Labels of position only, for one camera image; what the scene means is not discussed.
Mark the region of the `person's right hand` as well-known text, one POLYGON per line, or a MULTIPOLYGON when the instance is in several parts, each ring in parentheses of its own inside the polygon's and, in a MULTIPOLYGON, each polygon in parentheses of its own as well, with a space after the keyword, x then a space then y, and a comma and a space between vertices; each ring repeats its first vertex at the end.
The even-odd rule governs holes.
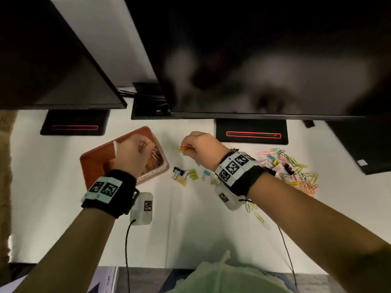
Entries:
POLYGON ((193 131, 192 133, 199 133, 199 158, 193 160, 206 169, 215 172, 231 150, 209 133, 199 131, 193 131))

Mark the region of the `person's left hand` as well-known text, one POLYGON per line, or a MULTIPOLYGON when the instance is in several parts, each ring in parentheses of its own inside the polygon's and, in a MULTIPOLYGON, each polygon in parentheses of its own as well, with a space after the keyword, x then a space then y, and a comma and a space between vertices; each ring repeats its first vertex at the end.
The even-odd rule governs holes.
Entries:
POLYGON ((148 158, 143 158, 138 152, 140 134, 133 134, 120 143, 114 160, 114 169, 127 172, 134 178, 139 178, 147 164, 148 158))

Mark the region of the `person's right forearm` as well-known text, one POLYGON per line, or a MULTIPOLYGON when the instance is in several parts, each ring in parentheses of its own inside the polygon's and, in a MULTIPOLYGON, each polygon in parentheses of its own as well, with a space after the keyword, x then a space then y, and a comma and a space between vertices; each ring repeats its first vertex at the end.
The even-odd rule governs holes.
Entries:
POLYGON ((268 173, 248 195, 346 293, 391 293, 391 244, 384 239, 268 173))

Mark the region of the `person's left forearm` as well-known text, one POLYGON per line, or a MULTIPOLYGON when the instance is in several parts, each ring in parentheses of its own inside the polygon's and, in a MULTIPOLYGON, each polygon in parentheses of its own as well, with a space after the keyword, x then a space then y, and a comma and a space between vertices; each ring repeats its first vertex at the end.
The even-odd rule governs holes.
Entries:
POLYGON ((115 220, 83 209, 13 293, 87 293, 115 220))

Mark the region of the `heap of clips in tray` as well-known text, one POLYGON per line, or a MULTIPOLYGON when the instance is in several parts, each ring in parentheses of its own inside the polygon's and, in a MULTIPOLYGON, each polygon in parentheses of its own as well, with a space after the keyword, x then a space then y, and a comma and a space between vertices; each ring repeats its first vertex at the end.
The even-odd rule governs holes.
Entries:
POLYGON ((155 145, 153 151, 148 158, 144 171, 139 177, 139 179, 151 177, 154 174, 163 172, 167 169, 167 167, 169 167, 169 164, 165 158, 165 155, 161 153, 159 147, 155 145))

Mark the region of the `orange rectangular tray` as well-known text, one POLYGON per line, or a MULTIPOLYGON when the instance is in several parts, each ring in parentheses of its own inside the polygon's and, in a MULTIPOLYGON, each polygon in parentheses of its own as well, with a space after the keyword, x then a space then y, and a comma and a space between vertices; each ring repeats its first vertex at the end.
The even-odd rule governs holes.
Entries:
MULTIPOLYGON (((162 147, 160 146, 159 141, 152 133, 151 129, 147 126, 140 127, 130 133, 127 133, 119 138, 116 138, 110 142, 107 142, 99 147, 96 147, 84 154, 80 157, 80 163, 82 168, 82 173, 85 180, 85 186, 89 189, 92 184, 97 180, 97 178, 106 175, 109 171, 113 169, 114 159, 116 157, 116 153, 118 150, 118 146, 121 142, 132 136, 133 134, 140 134, 151 141, 153 141, 160 149, 161 153, 164 153, 162 147)), ((170 168, 167 167, 166 170, 160 172, 158 174, 154 174, 151 177, 137 179, 137 185, 147 182, 154 177, 157 177, 165 172, 167 172, 170 168)))

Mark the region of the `black left wristband with markers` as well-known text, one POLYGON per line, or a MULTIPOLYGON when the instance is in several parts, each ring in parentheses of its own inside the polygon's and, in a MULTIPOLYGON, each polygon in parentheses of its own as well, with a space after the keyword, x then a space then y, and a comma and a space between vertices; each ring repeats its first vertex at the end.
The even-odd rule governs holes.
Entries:
POLYGON ((118 219, 128 215, 139 192, 136 178, 122 170, 114 169, 97 178, 84 195, 81 207, 98 209, 118 219))

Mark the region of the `black wristband with markers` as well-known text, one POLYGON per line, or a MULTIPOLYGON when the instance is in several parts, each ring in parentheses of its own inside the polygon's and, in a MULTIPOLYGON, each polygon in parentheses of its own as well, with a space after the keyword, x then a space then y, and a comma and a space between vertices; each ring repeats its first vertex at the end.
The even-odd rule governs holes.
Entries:
POLYGON ((84 195, 81 207, 98 209, 118 219, 128 215, 139 192, 136 178, 122 170, 114 169, 97 178, 84 195))
POLYGON ((247 196, 264 173, 276 174, 247 153, 232 150, 221 159, 215 171, 222 183, 237 197, 247 196))

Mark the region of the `black right wristband with markers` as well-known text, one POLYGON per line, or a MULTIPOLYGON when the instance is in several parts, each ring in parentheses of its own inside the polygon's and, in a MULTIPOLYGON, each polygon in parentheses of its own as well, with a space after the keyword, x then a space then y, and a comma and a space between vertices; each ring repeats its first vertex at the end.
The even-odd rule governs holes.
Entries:
POLYGON ((264 173, 276 174, 247 153, 232 150, 221 159, 215 171, 222 183, 237 197, 247 196, 264 173))

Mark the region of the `black monitor base red stripe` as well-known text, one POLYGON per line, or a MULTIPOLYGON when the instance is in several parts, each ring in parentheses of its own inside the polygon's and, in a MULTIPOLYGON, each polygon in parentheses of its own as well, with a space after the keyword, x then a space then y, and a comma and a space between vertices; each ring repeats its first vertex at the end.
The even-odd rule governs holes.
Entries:
POLYGON ((103 136, 110 110, 49 110, 42 136, 103 136))
POLYGON ((286 120, 216 119, 216 138, 220 142, 288 145, 286 120))

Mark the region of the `yellow paper clip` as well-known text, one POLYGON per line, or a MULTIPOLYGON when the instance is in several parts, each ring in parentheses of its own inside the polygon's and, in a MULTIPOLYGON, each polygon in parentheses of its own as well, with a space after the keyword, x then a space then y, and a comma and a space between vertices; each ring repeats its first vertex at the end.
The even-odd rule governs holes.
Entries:
POLYGON ((260 221, 260 223, 261 223, 267 230, 271 230, 270 226, 264 221, 264 219, 263 219, 257 212, 254 212, 253 214, 254 214, 254 216, 257 218, 257 220, 260 221))

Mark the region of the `pile of colourful paper clips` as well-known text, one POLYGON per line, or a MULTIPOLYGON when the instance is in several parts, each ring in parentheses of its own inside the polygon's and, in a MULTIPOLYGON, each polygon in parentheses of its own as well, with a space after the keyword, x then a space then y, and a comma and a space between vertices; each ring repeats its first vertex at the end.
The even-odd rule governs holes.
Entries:
POLYGON ((273 148, 269 151, 259 152, 257 155, 261 165, 265 167, 269 173, 278 179, 284 181, 288 185, 306 193, 310 197, 315 197, 315 192, 319 185, 317 183, 319 175, 308 172, 308 166, 297 162, 293 157, 286 154, 286 151, 280 148, 273 148), (267 160, 267 155, 273 154, 278 163, 270 163, 267 160), (288 175, 284 169, 284 164, 288 163, 295 168, 295 175, 288 175))

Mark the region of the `large black computer monitor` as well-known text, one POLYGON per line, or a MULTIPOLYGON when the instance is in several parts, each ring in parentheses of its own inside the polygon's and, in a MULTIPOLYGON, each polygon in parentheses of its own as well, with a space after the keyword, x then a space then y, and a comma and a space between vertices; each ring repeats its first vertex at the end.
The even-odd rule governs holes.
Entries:
POLYGON ((391 0, 125 0, 178 117, 391 117, 391 0))

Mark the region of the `person's light green shirt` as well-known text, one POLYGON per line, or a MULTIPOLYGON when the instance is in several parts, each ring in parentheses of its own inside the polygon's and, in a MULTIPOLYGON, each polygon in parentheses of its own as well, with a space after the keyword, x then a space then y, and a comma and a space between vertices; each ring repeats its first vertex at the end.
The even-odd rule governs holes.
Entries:
POLYGON ((159 293, 298 293, 283 274, 227 264, 226 251, 216 262, 203 261, 195 270, 173 269, 159 293))

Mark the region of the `black device with white sticker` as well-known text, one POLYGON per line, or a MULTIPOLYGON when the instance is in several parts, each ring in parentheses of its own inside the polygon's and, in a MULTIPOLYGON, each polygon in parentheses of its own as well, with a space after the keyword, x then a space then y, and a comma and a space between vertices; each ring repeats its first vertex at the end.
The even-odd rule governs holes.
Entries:
POLYGON ((365 175, 391 172, 391 118, 326 121, 365 175))

